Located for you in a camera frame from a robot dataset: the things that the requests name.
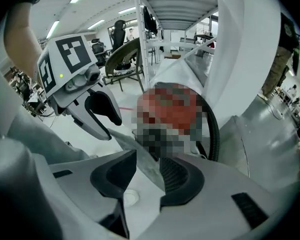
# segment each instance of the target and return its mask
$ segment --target person's arm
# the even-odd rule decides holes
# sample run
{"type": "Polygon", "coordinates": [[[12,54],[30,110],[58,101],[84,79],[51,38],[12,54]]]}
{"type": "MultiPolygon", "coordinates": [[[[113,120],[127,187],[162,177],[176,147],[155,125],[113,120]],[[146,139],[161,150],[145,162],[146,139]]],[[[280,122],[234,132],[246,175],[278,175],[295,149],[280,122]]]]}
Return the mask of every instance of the person's arm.
{"type": "Polygon", "coordinates": [[[4,29],[4,47],[14,65],[40,83],[39,79],[34,79],[34,72],[42,49],[30,29],[31,6],[29,2],[18,3],[8,12],[4,29]]]}

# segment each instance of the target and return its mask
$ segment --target black vent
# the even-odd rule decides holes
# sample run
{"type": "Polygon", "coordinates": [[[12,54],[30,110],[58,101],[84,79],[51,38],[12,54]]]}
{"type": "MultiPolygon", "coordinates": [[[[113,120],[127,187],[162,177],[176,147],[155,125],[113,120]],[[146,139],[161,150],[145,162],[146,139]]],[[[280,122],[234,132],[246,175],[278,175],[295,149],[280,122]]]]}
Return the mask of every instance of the black vent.
{"type": "Polygon", "coordinates": [[[247,193],[238,193],[231,197],[252,229],[256,228],[268,219],[268,216],[247,193]]]}
{"type": "Polygon", "coordinates": [[[188,179],[187,170],[170,158],[161,158],[160,172],[163,177],[166,193],[177,190],[185,184],[188,179]]]}
{"type": "Polygon", "coordinates": [[[70,170],[61,170],[61,171],[57,171],[53,173],[53,176],[57,179],[57,178],[61,178],[63,176],[67,176],[72,174],[73,172],[70,170]]]}

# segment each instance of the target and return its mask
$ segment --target white panel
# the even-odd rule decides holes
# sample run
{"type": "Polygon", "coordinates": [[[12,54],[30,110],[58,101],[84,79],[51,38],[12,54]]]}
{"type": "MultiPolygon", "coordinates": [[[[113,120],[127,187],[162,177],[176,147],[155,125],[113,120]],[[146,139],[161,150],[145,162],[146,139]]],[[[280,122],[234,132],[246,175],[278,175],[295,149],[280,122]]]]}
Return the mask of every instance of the white panel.
{"type": "Polygon", "coordinates": [[[218,26],[219,26],[218,22],[215,22],[215,21],[211,22],[211,32],[214,37],[216,37],[218,34],[218,26]]]}
{"type": "MultiPolygon", "coordinates": [[[[185,37],[185,32],[182,30],[174,30],[171,31],[171,42],[178,43],[180,42],[180,38],[185,37]]],[[[171,46],[171,50],[179,50],[179,46],[171,46]]]]}
{"type": "Polygon", "coordinates": [[[267,78],[281,18],[278,0],[218,0],[218,7],[218,41],[204,93],[222,127],[248,108],[267,78]]]}

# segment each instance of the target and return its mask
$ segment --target black office chair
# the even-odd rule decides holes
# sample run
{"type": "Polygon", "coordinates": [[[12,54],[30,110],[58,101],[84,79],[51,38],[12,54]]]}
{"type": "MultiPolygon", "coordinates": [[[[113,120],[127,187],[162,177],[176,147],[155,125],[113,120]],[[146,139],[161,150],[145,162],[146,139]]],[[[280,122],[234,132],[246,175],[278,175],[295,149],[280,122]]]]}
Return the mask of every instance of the black office chair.
{"type": "Polygon", "coordinates": [[[125,29],[126,22],[124,20],[120,19],[114,23],[114,30],[111,32],[111,38],[113,40],[113,53],[124,44],[126,35],[125,29]]]}
{"type": "Polygon", "coordinates": [[[91,43],[95,43],[92,45],[92,51],[94,56],[96,57],[96,59],[98,60],[98,62],[96,63],[96,65],[98,67],[103,67],[104,65],[106,65],[106,54],[107,52],[104,51],[104,43],[100,42],[100,39],[93,39],[91,41],[91,43]]]}

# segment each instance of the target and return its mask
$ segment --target black rubber pad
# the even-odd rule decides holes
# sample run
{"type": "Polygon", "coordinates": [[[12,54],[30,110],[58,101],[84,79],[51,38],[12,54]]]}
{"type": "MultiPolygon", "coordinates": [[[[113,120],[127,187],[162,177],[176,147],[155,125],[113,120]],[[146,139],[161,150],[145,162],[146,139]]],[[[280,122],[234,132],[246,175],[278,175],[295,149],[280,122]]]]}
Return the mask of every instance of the black rubber pad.
{"type": "Polygon", "coordinates": [[[122,201],[117,203],[113,214],[110,214],[99,221],[99,224],[113,233],[129,239],[130,233],[127,226],[124,205],[122,201]]]}
{"type": "Polygon", "coordinates": [[[136,170],[137,152],[130,150],[94,169],[90,182],[104,197],[122,199],[136,170]]]}
{"type": "Polygon", "coordinates": [[[162,157],[160,172],[165,188],[160,208],[185,205],[201,191],[205,183],[198,167],[179,158],[162,157]]]}
{"type": "Polygon", "coordinates": [[[256,228],[268,219],[268,216],[247,193],[238,193],[231,197],[249,223],[251,229],[256,228]]]}

